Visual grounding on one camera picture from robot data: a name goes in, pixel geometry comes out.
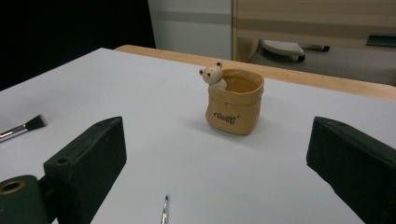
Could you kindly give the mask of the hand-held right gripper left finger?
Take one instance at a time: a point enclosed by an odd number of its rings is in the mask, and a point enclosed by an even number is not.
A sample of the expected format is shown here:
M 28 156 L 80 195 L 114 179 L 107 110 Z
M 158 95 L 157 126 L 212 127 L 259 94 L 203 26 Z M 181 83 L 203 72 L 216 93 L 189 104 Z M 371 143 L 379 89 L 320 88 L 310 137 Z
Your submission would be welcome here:
M 90 224 L 127 161 L 121 117 L 93 124 L 44 163 L 59 224 Z

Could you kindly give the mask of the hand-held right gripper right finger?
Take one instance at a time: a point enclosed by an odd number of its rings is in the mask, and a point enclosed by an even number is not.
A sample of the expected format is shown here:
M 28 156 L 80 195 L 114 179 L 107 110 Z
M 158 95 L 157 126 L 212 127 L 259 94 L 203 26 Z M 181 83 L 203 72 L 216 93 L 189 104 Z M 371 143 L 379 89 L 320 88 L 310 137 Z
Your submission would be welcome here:
M 316 117 L 306 162 L 365 224 L 396 224 L 396 149 Z

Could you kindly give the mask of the black makeup brush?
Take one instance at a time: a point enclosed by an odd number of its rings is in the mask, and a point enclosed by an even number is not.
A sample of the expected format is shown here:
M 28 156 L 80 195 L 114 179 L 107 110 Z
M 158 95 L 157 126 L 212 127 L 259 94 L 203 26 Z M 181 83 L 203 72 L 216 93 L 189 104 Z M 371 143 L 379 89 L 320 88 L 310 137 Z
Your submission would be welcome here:
M 3 133 L 0 133 L 0 142 L 7 141 L 8 139 L 11 139 L 17 135 L 20 135 L 22 133 L 34 131 L 43 127 L 47 126 L 47 121 L 44 118 L 43 115 L 37 115 L 36 117 L 28 120 L 22 125 L 19 125 L 15 128 L 12 128 L 8 131 L 5 131 Z

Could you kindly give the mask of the thin stick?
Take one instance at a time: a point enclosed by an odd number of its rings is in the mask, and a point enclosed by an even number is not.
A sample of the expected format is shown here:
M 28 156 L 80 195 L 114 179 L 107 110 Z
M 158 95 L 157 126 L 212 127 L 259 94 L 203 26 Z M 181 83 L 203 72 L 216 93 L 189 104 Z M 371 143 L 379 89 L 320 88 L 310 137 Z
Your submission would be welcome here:
M 161 224 L 168 223 L 168 201 L 169 201 L 169 196 L 165 195 L 164 203 L 163 203 L 162 217 L 161 217 Z

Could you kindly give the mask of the tan bear pen holder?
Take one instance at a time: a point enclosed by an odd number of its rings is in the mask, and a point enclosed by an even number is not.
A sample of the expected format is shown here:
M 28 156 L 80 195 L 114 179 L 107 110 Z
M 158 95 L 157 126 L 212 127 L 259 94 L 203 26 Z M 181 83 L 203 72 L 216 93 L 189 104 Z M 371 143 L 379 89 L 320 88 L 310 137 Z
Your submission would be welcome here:
M 247 135 L 261 111 L 264 78 L 240 69 L 222 69 L 222 63 L 201 68 L 208 85 L 205 117 L 210 126 L 226 133 Z

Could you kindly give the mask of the wooden table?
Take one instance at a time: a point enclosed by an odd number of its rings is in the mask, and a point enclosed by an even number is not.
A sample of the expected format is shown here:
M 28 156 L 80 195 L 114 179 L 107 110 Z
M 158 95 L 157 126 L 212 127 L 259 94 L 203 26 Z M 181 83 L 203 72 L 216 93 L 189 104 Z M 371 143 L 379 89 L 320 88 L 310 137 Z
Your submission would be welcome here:
M 242 69 L 260 74 L 265 78 L 270 78 L 274 80 L 280 80 L 289 83 L 301 84 L 305 86 L 332 91 L 347 92 L 396 102 L 396 87 L 385 84 L 377 84 L 341 77 L 328 77 L 324 75 L 294 71 L 289 69 L 275 68 L 252 63 L 241 63 L 237 61 L 230 61 L 163 49 L 145 48 L 134 45 L 123 45 L 117 47 L 116 51 L 180 63 L 191 63 L 195 65 L 210 65 L 214 62 L 220 61 L 223 63 L 223 66 L 226 69 Z

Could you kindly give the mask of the white table board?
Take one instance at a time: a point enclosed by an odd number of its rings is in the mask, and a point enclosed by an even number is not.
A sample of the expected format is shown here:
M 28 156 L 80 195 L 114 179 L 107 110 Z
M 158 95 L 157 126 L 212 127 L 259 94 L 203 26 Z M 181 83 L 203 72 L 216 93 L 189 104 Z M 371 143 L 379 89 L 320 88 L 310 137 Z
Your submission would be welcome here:
M 252 133 L 205 119 L 193 64 L 99 49 L 0 91 L 0 132 L 43 115 L 47 126 L 0 143 L 0 181 L 42 176 L 44 162 L 94 123 L 122 117 L 128 159 L 93 224 L 361 224 L 305 160 L 312 122 L 349 124 L 396 148 L 396 103 L 267 80 Z

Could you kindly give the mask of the dark green desk label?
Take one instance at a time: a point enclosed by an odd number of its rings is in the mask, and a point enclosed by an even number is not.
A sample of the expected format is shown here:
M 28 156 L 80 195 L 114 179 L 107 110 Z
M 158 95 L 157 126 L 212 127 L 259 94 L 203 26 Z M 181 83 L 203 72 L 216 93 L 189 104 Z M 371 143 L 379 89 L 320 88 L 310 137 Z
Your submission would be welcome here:
M 366 46 L 396 48 L 396 35 L 394 34 L 370 34 Z

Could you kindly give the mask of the chair base with casters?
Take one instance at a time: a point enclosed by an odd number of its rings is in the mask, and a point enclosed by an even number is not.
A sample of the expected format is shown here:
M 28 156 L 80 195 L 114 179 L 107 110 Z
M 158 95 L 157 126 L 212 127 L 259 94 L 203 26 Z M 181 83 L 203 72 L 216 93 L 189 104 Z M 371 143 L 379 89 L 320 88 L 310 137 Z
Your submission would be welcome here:
M 282 56 L 291 56 L 296 57 L 299 63 L 302 63 L 305 60 L 306 49 L 314 49 L 322 52 L 328 52 L 330 50 L 330 46 L 323 45 L 315 45 L 315 44 L 300 44 L 294 42 L 285 42 L 285 41 L 275 41 L 275 40 L 261 40 L 262 47 L 274 54 L 282 55 Z

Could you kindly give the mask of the light wooden desk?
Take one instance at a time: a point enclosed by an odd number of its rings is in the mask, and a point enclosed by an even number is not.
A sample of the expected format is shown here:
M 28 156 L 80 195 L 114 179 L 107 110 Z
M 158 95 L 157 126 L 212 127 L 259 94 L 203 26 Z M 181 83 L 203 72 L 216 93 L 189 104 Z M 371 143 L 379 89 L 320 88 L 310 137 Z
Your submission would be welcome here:
M 396 51 L 366 46 L 370 34 L 396 35 L 396 0 L 233 0 L 232 16 L 235 61 L 260 39 Z

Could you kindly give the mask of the white cabinet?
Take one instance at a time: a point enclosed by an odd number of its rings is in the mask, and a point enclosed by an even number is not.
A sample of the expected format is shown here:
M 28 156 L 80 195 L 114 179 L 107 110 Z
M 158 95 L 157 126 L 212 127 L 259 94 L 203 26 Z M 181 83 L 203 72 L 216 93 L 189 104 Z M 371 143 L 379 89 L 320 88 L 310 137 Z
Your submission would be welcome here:
M 148 0 L 157 49 L 230 60 L 233 0 Z

